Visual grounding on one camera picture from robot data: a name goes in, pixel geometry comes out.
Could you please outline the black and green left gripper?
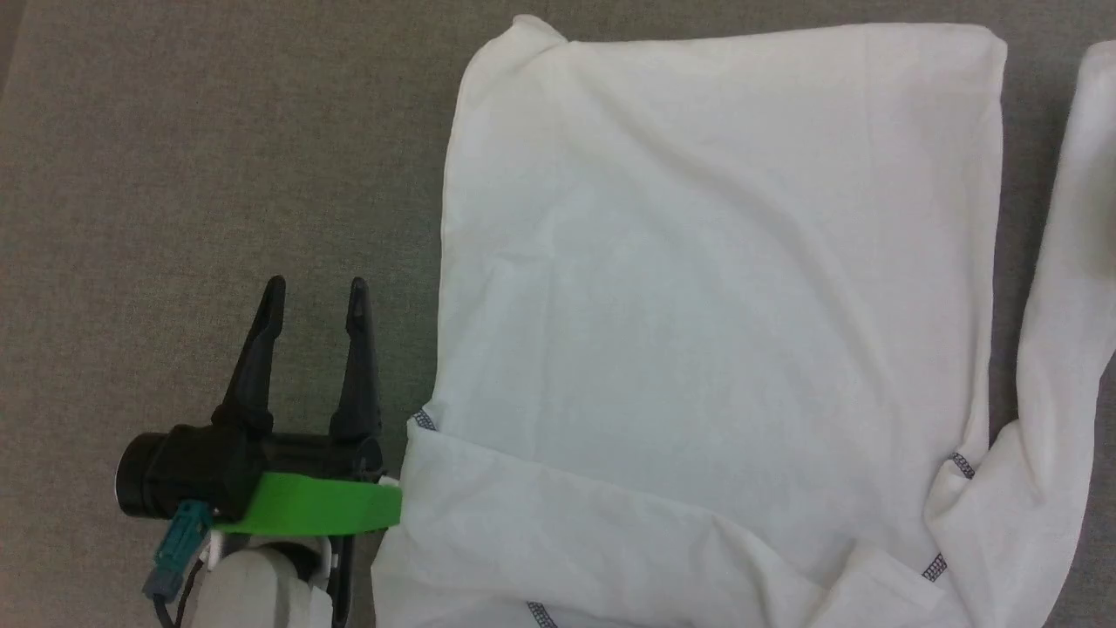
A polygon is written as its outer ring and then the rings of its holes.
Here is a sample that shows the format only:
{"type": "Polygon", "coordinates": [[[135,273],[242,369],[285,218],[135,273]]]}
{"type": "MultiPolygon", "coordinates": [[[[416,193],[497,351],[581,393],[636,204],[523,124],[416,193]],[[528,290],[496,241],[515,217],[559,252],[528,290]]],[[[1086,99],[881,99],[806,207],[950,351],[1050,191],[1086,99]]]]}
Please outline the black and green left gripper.
{"type": "MultiPolygon", "coordinates": [[[[282,334],[285,290],[282,276],[267,281],[212,425],[243,429],[251,437],[275,429],[269,393],[275,342],[282,334]]],[[[378,354],[371,292],[358,276],[352,278],[345,330],[348,352],[330,437],[276,433],[266,439],[264,473],[246,516],[217,523],[219,531],[252,537],[359,537],[401,521],[402,489],[381,482],[383,458],[374,439],[382,426],[378,354]]]]}

